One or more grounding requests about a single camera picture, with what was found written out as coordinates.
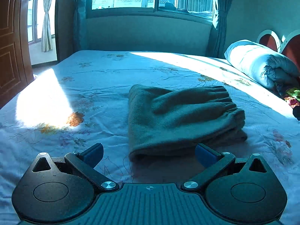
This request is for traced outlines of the red heart shaped headboard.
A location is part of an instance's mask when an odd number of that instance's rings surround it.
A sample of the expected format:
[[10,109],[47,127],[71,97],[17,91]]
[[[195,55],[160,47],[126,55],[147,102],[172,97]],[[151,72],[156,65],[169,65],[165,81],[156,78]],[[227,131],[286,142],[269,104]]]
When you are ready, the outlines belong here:
[[288,57],[299,68],[299,40],[299,29],[281,39],[274,31],[266,29],[258,35],[256,42]]

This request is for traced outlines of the blue window curtain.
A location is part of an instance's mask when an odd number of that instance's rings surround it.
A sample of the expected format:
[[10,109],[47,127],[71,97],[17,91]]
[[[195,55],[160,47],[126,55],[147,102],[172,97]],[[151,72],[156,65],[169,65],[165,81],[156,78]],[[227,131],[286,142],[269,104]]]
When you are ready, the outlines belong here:
[[223,57],[226,40],[227,16],[233,0],[213,0],[213,21],[209,34],[206,55]]

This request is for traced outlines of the left blue curtain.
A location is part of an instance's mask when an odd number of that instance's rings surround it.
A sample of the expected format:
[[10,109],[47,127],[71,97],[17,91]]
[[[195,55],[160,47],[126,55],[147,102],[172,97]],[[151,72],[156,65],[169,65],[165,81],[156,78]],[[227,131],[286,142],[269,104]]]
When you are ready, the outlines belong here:
[[80,50],[88,50],[87,0],[55,0],[55,43],[60,62]]

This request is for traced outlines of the floral white bed sheet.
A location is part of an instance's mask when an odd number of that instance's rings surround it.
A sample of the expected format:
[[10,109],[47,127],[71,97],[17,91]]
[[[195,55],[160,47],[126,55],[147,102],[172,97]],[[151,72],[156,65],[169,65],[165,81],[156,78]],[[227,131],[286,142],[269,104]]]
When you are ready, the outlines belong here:
[[181,182],[202,170],[182,140],[247,158],[260,153],[299,224],[299,121],[285,100],[224,59],[79,51],[1,109],[1,224],[18,224],[12,192],[40,152],[104,146],[98,172],[122,184]]

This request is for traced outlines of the dark wooden cabinet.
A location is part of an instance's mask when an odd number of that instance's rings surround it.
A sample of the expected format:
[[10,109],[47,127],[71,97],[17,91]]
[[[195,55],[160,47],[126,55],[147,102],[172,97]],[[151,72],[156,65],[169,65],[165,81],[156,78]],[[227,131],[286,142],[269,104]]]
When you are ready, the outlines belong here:
[[33,82],[27,38],[29,0],[1,0],[1,107]]

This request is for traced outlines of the dark grey fleece pants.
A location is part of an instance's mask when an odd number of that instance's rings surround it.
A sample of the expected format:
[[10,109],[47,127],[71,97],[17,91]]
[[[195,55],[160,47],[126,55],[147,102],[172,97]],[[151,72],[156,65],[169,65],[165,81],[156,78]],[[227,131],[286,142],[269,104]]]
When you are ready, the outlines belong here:
[[181,156],[244,142],[246,116],[223,86],[170,90],[133,85],[129,91],[129,159]]

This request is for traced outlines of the small far window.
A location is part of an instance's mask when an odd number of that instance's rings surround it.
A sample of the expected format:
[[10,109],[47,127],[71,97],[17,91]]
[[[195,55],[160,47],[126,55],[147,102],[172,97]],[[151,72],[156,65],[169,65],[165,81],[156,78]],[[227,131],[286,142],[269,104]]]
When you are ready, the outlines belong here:
[[[55,5],[56,0],[52,0],[49,9],[49,20],[52,38],[54,38],[55,35]],[[28,0],[27,38],[30,44],[38,43],[41,41],[44,13],[43,0]]]

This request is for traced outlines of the pale balcony curtain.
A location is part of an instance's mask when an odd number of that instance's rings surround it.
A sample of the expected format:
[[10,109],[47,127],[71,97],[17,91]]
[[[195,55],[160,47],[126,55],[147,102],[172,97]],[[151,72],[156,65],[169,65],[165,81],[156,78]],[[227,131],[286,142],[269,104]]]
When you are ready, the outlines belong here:
[[41,38],[41,49],[42,52],[49,52],[52,50],[52,35],[51,35],[51,26],[49,18],[49,10],[51,8],[52,0],[43,0],[44,8],[44,20],[42,27],[42,38]]

